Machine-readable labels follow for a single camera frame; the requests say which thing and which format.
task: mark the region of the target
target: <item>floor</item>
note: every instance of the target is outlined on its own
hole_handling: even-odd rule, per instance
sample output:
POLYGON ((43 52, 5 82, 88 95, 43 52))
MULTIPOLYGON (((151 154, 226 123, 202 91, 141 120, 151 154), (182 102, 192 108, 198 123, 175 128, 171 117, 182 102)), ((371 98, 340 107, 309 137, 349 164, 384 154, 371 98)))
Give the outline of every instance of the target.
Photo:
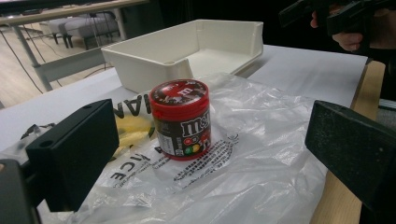
MULTIPOLYGON (((32 66, 20 40, 8 26, 0 26, 0 109, 10 107, 28 101, 45 92, 41 85, 35 69, 32 66)), ((51 62, 69 55, 73 55, 85 50, 82 39, 72 37, 74 47, 67 49, 61 37, 58 38, 57 45, 52 35, 43 35, 35 27, 25 25, 22 33, 28 40, 39 63, 51 62)), ((95 40, 90 40, 90 48, 95 48, 99 43, 105 46, 119 41, 118 36, 101 36, 95 40)), ((69 77, 51 82, 53 89, 60 88, 70 83, 76 82, 87 76, 94 76, 97 73, 111 67, 110 64, 96 66, 94 68, 79 72, 69 77)))

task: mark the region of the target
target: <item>white tray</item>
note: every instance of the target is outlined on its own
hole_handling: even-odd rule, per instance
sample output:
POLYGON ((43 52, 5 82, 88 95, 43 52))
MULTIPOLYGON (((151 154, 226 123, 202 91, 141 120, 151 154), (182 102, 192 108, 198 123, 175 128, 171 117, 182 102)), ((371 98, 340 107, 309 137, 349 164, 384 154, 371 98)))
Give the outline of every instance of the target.
POLYGON ((165 81, 237 75, 262 54, 262 22, 197 20, 102 48, 123 87, 148 91, 165 81))

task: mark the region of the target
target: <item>white surface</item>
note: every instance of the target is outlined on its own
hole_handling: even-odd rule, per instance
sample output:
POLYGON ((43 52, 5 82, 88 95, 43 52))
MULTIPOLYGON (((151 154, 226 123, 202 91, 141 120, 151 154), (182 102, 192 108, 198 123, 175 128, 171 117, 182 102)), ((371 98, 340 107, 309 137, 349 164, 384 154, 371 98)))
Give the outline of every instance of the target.
POLYGON ((172 79, 234 74, 262 54, 262 22, 186 22, 102 48, 125 88, 148 91, 172 79))
POLYGON ((367 57, 265 46, 262 66, 251 80, 350 107, 367 57))
MULTIPOLYGON (((295 95, 349 106, 366 57, 264 45, 264 54, 238 75, 295 95)), ((80 107, 111 98, 133 98, 114 68, 47 92, 20 105, 0 110, 0 150, 19 141, 33 124, 59 122, 80 107)))

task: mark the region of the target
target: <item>m&m's container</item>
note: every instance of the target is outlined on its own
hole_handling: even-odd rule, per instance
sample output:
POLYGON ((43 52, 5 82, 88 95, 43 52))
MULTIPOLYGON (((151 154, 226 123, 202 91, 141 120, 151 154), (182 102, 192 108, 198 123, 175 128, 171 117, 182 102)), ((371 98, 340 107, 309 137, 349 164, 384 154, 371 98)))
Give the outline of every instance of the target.
POLYGON ((165 156, 188 161, 209 149, 209 89, 205 83, 193 79, 165 82, 148 98, 165 156))

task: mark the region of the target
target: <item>person's hand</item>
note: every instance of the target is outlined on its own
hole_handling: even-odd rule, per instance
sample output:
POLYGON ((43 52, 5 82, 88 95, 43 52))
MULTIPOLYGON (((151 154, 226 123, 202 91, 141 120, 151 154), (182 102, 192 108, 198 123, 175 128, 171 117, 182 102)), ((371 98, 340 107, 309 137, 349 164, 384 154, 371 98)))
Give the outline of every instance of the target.
MULTIPOLYGON (((318 27, 317 12, 312 13, 310 25, 318 27)), ((344 50, 352 51, 361 46, 363 35, 359 33, 340 33, 332 39, 344 50)), ((373 49, 396 49, 396 11, 379 9, 375 12, 373 26, 371 27, 370 47, 373 49)))

